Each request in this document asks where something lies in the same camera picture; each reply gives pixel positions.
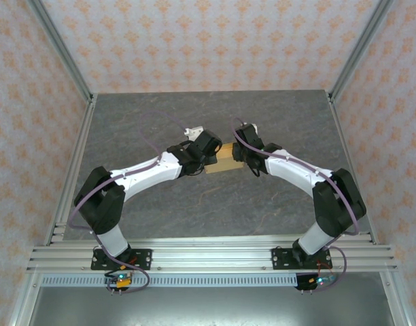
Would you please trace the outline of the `pale yellow paper box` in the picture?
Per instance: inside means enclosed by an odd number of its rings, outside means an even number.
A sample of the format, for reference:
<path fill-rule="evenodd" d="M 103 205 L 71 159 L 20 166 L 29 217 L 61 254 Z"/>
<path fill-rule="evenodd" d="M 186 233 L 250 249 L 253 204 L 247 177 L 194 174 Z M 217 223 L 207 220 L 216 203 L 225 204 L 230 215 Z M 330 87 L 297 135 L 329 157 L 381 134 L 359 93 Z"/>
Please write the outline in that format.
<path fill-rule="evenodd" d="M 243 162 L 235 161 L 232 156 L 233 143 L 227 143 L 216 153 L 217 162 L 215 164 L 207 165 L 205 172 L 207 174 L 224 172 L 227 170 L 234 170 L 244 167 Z"/>

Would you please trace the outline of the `aluminium mounting beam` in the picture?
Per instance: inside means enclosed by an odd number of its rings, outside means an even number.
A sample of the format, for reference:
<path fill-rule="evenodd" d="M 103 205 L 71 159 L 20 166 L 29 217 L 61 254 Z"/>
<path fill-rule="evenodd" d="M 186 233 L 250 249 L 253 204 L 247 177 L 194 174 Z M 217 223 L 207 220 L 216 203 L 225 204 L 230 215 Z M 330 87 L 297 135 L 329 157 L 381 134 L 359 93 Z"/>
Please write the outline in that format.
<path fill-rule="evenodd" d="M 233 273 L 273 269 L 271 249 L 290 248 L 297 235 L 221 236 L 200 238 L 132 239 L 136 249 L 151 249 L 152 273 Z M 28 272 L 75 273 L 90 271 L 92 240 L 62 240 L 34 247 Z M 338 239 L 330 250 L 333 271 L 396 272 L 399 265 L 389 245 L 376 244 L 370 234 Z"/>

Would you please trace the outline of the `grey metal sheet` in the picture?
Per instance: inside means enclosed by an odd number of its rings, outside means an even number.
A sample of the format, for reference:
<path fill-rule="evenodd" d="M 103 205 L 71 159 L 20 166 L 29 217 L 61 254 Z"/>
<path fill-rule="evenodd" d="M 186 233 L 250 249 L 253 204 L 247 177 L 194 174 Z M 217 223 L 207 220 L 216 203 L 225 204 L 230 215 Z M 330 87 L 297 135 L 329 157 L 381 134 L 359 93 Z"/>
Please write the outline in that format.
<path fill-rule="evenodd" d="M 43 288 L 30 326 L 394 326 L 383 292 L 293 288 Z"/>

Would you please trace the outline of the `aluminium table side rail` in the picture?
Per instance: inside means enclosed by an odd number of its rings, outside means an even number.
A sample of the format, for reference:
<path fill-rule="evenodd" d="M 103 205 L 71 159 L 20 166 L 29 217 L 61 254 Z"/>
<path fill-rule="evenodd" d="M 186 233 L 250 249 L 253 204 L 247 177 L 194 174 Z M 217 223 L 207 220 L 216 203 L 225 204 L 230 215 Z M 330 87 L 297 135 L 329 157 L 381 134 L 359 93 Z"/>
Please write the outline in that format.
<path fill-rule="evenodd" d="M 69 165 L 65 175 L 65 181 L 58 197 L 58 202 L 52 214 L 50 224 L 44 240 L 44 246 L 49 246 L 57 225 L 66 225 L 69 218 L 72 198 L 75 191 L 77 177 L 82 162 L 82 156 L 88 138 L 88 133 L 94 113 L 94 108 L 97 102 L 98 94 L 94 93 L 87 102 L 86 109 L 80 127 L 78 129 L 77 137 L 73 145 Z"/>
<path fill-rule="evenodd" d="M 357 185 L 358 189 L 360 189 L 359 183 L 358 183 L 358 178 L 356 177 L 355 174 L 355 170 L 354 170 L 354 166 L 353 166 L 353 161 L 351 159 L 351 155 L 350 155 L 350 151 L 347 145 L 347 139 L 344 135 L 342 126 L 341 126 L 341 121 L 339 118 L 339 114 L 336 110 L 336 105 L 335 105 L 335 101 L 332 98 L 331 94 L 329 92 L 326 92 L 326 96 L 328 99 L 328 104 L 330 106 L 330 110 L 332 112 L 332 116 L 334 119 L 334 123 L 336 125 L 336 129 L 338 130 L 338 134 L 339 134 L 339 138 L 341 141 L 341 144 L 343 146 L 343 150 L 345 152 L 345 157 L 349 166 L 349 171 L 353 177 L 353 180 L 355 182 L 355 184 Z M 379 239 L 377 237 L 377 235 L 375 234 L 375 227 L 373 225 L 372 219 L 370 219 L 370 217 L 368 216 L 369 210 L 366 211 L 365 216 L 363 216 L 361 219 L 358 220 L 358 225 L 360 227 L 360 232 L 361 233 L 368 233 L 370 235 L 371 238 L 371 242 L 373 245 L 378 245 L 379 244 Z"/>

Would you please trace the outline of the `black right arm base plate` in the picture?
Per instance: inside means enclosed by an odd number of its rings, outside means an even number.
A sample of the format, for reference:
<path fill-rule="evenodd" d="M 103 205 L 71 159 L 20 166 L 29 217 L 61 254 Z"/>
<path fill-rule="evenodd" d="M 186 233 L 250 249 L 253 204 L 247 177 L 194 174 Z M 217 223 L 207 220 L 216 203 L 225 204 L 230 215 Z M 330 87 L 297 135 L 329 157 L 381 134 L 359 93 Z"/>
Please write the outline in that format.
<path fill-rule="evenodd" d="M 307 255 L 299 249 L 275 247 L 271 249 L 271 262 L 274 270 L 317 270 L 318 268 L 332 268 L 330 251 L 322 249 L 313 255 Z"/>

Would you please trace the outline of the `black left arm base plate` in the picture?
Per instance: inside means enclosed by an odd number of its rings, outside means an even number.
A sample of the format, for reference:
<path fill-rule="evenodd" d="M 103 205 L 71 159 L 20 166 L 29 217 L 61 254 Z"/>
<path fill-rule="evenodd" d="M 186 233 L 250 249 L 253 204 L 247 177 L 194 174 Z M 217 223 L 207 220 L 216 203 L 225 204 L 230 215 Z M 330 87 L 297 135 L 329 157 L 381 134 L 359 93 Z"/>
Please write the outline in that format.
<path fill-rule="evenodd" d="M 119 261 L 123 261 L 127 264 L 140 267 L 144 270 L 150 270 L 152 262 L 152 250 L 151 249 L 132 249 L 125 250 L 122 254 L 116 258 Z M 103 249 L 96 248 L 93 250 L 92 261 L 90 265 L 91 270 L 117 270 L 122 265 L 110 259 Z"/>

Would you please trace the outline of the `aluminium frame post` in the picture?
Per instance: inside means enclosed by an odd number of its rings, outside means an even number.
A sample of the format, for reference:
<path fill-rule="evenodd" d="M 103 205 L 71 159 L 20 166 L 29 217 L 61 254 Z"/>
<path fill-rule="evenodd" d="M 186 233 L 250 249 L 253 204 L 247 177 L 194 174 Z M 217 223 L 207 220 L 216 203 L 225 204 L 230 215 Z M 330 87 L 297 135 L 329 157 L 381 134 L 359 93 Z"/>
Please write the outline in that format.
<path fill-rule="evenodd" d="M 39 23 L 43 27 L 48 39 L 53 45 L 56 53 L 59 55 L 63 65 L 67 69 L 73 82 L 82 98 L 90 102 L 93 98 L 93 93 L 90 91 L 84 77 L 81 74 L 75 60 L 73 59 L 68 47 L 66 46 L 63 37 L 59 33 L 51 15 L 46 9 L 42 0 L 26 0 L 33 13 L 36 15 Z"/>
<path fill-rule="evenodd" d="M 337 98 L 340 97 L 343 89 L 347 85 L 347 82 L 350 80 L 365 51 L 377 33 L 381 23 L 387 16 L 393 2 L 394 0 L 379 0 L 377 3 L 376 8 L 372 12 L 360 37 L 354 45 L 331 91 L 328 92 L 328 99 L 331 103 L 335 103 Z"/>

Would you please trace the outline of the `aluminium frame leg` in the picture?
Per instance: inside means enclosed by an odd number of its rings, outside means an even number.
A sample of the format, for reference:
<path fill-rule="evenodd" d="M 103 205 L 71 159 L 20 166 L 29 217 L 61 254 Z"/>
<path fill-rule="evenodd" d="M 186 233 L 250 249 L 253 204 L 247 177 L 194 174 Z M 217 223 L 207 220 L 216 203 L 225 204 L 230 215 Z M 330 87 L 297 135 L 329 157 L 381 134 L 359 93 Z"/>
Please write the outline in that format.
<path fill-rule="evenodd" d="M 9 326 L 29 326 L 41 288 L 43 275 L 25 274 L 16 300 Z"/>
<path fill-rule="evenodd" d="M 399 272 L 380 272 L 381 281 L 392 315 L 394 326 L 416 326 L 415 317 L 409 306 L 409 291 Z"/>

